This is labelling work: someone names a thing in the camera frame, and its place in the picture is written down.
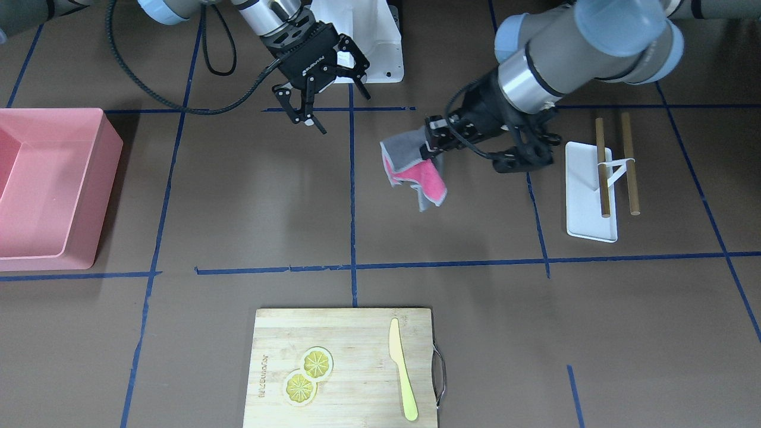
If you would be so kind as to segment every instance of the wooden dowel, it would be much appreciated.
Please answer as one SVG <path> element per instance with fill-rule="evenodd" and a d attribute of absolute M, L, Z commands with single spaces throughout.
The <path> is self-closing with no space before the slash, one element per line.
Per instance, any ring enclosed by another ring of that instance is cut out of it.
<path fill-rule="evenodd" d="M 597 137 L 597 163 L 605 162 L 605 129 L 603 118 L 598 117 L 594 121 L 594 133 Z M 608 191 L 608 167 L 599 164 L 597 166 L 597 179 L 600 182 L 600 211 L 603 218 L 610 217 L 610 192 Z"/>
<path fill-rule="evenodd" d="M 621 114 L 621 127 L 623 128 L 623 155 L 625 158 L 634 158 L 634 145 L 632 144 L 632 120 L 629 112 Z M 629 187 L 629 211 L 633 216 L 639 216 L 639 190 L 637 189 L 637 170 L 635 162 L 626 161 L 626 185 Z"/>

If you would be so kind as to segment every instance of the lemon slice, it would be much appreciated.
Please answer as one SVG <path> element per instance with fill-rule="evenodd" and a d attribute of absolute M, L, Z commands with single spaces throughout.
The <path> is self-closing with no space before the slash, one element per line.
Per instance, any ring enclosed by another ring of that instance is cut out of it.
<path fill-rule="evenodd" d="M 304 377 L 312 382 L 321 382 L 333 370 L 333 356 L 323 347 L 309 348 L 301 359 Z"/>
<path fill-rule="evenodd" d="M 317 384 L 305 378 L 301 370 L 295 370 L 285 378 L 283 389 L 288 403 L 305 406 L 317 393 Z"/>

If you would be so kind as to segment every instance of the cutting board handle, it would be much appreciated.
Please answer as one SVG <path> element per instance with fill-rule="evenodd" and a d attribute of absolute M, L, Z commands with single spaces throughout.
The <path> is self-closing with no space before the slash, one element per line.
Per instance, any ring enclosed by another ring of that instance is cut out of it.
<path fill-rule="evenodd" d="M 441 400 L 444 399 L 444 395 L 447 393 L 447 365 L 444 363 L 444 356 L 436 346 L 436 342 L 433 343 L 433 356 L 437 356 L 441 367 L 441 392 L 436 394 L 436 410 L 441 406 Z M 433 379 L 433 390 L 436 391 L 436 374 L 433 373 L 431 377 Z"/>

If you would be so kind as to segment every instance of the wooden cutting board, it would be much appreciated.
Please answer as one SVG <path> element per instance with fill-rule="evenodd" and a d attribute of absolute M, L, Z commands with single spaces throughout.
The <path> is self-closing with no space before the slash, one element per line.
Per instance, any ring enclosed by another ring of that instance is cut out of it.
<path fill-rule="evenodd" d="M 388 332 L 399 319 L 402 348 L 419 416 L 404 417 Z M 333 356 L 330 376 L 305 406 L 288 402 L 285 378 L 304 352 Z M 256 311 L 244 428 L 438 426 L 431 375 L 433 335 L 427 308 L 260 309 Z"/>

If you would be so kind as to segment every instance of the yellow knife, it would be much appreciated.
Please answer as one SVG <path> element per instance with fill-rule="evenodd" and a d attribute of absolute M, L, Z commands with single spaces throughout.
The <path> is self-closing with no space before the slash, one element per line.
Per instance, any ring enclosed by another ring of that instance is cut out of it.
<path fill-rule="evenodd" d="M 404 363 L 404 352 L 402 352 L 402 337 L 399 333 L 398 318 L 391 318 L 391 327 L 388 329 L 388 350 L 391 354 L 391 359 L 399 368 L 399 383 L 402 385 L 404 417 L 406 417 L 407 420 L 415 420 L 418 418 L 418 405 L 415 402 L 415 395 L 412 393 L 412 385 L 409 383 L 407 365 Z"/>

